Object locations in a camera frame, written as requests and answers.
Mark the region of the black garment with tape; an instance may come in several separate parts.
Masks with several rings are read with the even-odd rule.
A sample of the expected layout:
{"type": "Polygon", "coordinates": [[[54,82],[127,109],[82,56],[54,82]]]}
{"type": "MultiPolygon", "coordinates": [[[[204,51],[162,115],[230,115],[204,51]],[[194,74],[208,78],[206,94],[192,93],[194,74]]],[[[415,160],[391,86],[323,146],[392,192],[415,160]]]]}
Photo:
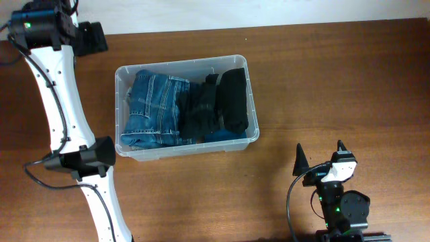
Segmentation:
{"type": "Polygon", "coordinates": [[[231,69],[221,75],[209,74],[206,84],[215,87],[214,117],[210,132],[226,129],[242,134],[249,126],[247,115],[247,79],[244,68],[231,69]]]}

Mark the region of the dark blue jeans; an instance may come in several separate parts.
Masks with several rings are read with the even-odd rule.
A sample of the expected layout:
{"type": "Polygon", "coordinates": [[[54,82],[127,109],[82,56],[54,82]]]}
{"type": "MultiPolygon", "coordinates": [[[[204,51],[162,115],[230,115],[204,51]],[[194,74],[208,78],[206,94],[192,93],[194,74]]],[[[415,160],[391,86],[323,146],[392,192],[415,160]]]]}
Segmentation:
{"type": "Polygon", "coordinates": [[[132,86],[134,101],[120,140],[130,147],[157,149],[193,145],[196,139],[179,135],[176,100],[189,89],[190,81],[143,69],[132,86]]]}

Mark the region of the teal blue garment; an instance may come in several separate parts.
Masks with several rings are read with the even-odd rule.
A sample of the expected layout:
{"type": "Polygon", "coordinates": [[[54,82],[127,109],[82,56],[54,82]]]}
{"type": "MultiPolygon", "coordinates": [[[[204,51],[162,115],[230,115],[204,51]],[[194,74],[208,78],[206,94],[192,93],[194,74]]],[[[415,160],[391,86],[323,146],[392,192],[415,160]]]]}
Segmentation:
{"type": "Polygon", "coordinates": [[[246,138],[247,134],[246,132],[243,132],[241,134],[237,134],[234,132],[231,132],[226,129],[217,130],[216,132],[212,132],[210,134],[207,134],[204,136],[204,142],[205,143],[213,143],[213,142],[220,142],[220,141],[226,141],[226,140],[236,140],[236,139],[242,139],[246,138]]]}

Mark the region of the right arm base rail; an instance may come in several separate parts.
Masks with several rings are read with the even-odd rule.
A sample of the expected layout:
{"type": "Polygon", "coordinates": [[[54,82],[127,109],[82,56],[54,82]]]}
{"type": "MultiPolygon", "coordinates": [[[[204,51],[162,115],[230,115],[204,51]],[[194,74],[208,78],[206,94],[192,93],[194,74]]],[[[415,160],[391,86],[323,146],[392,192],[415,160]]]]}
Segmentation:
{"type": "Polygon", "coordinates": [[[329,233],[328,231],[317,231],[318,242],[392,242],[392,236],[384,233],[368,233],[352,231],[350,233],[329,233]]]}

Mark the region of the light blue jeans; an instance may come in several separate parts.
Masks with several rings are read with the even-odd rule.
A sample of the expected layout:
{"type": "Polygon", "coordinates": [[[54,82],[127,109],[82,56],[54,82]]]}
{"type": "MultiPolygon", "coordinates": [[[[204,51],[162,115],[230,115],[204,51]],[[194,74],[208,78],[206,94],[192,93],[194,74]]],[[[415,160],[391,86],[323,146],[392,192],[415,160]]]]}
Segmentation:
{"type": "Polygon", "coordinates": [[[129,87],[126,92],[125,102],[130,106],[133,101],[134,101],[134,98],[132,95],[132,87],[129,87]]]}

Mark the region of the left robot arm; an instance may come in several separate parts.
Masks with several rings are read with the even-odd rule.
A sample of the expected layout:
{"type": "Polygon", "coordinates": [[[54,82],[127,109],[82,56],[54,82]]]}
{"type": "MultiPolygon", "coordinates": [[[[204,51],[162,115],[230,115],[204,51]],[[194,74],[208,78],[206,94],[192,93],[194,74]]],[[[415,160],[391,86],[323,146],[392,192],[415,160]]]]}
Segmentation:
{"type": "Polygon", "coordinates": [[[7,39],[30,67],[48,120],[50,152],[37,164],[76,181],[62,190],[82,190],[99,241],[133,241],[114,187],[114,142],[94,136],[77,89],[76,58],[108,50],[99,22],[78,22],[78,4],[29,1],[5,24],[7,39]]]}

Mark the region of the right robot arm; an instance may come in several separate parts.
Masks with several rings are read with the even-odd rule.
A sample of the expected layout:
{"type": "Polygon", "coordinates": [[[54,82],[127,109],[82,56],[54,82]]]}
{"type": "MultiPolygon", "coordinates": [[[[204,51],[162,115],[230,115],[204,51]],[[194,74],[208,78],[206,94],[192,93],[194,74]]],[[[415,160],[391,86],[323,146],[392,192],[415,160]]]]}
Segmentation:
{"type": "Polygon", "coordinates": [[[296,146],[296,160],[292,188],[302,180],[304,187],[314,187],[314,194],[322,208],[320,216],[325,221],[326,230],[316,232],[317,241],[363,241],[363,230],[368,228],[370,198],[358,191],[345,191],[343,184],[353,177],[357,160],[341,140],[329,161],[310,167],[301,144],[296,146]]]}

